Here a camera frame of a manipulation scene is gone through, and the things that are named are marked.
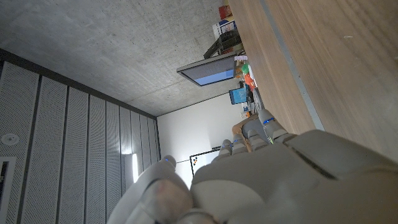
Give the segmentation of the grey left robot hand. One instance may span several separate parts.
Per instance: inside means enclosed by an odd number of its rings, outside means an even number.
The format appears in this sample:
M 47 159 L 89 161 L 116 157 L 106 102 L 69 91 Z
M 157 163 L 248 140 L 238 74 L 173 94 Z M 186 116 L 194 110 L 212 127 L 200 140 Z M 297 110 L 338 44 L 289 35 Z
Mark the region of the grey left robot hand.
M 337 135 L 288 133 L 267 110 L 264 135 L 225 140 L 190 185 L 165 156 L 121 197 L 110 223 L 396 223 L 397 163 Z

